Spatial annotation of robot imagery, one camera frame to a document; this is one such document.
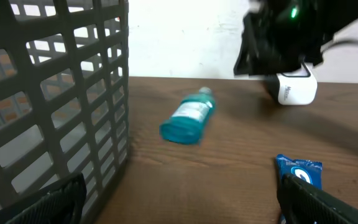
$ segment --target green light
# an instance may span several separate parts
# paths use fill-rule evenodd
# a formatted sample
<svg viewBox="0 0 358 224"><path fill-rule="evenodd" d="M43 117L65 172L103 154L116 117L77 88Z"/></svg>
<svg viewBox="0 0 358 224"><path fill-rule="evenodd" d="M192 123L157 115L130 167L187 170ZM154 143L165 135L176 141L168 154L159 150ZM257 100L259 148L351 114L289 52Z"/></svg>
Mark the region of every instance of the green light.
<svg viewBox="0 0 358 224"><path fill-rule="evenodd" d="M291 18L295 18L298 15L298 8L294 7L291 11Z"/></svg>

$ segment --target mouthwash bottle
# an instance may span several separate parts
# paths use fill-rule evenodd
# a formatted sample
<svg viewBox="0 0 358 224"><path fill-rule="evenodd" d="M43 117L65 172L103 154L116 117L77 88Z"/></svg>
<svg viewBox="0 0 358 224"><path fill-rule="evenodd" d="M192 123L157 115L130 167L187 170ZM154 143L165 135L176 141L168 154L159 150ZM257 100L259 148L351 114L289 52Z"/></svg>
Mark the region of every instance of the mouthwash bottle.
<svg viewBox="0 0 358 224"><path fill-rule="evenodd" d="M198 94L187 96L170 119L160 126L163 139L181 144L195 144L203 136L209 117L215 110L212 91L202 87Z"/></svg>

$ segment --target lattice grid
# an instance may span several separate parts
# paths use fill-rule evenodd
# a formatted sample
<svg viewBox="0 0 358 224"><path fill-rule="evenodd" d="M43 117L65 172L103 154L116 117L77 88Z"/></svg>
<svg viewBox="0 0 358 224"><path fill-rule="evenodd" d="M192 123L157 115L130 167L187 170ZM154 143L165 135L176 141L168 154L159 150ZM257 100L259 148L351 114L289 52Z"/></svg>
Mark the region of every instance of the lattice grid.
<svg viewBox="0 0 358 224"><path fill-rule="evenodd" d="M71 172L85 222L127 157L128 2L0 1L0 209Z"/></svg>

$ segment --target brown wooden surface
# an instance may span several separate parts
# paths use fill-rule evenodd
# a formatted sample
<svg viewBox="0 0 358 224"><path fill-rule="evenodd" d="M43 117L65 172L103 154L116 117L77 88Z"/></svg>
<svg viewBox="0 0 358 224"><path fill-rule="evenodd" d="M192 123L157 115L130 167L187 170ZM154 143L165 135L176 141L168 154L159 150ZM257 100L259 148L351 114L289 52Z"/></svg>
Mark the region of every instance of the brown wooden surface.
<svg viewBox="0 0 358 224"><path fill-rule="evenodd" d="M200 145L158 127L200 87L216 113ZM358 208L358 84L319 83L308 106L277 106L247 80L129 79L132 158L97 224L277 223L273 158L323 162L323 189Z"/></svg>

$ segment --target blue packet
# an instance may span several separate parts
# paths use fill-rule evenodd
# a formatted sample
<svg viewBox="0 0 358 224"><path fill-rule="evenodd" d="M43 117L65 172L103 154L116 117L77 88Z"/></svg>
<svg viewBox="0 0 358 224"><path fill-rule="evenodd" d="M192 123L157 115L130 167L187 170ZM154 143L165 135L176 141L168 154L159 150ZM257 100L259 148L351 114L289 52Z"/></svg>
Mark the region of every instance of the blue packet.
<svg viewBox="0 0 358 224"><path fill-rule="evenodd" d="M315 187L321 189L321 171L323 171L323 164L321 162L314 162L303 159L290 159L283 154L279 154L276 157L276 163L278 166L278 174L280 180L284 174L291 173L306 181L307 183L313 184ZM286 224L283 215L280 217L279 224Z"/></svg>

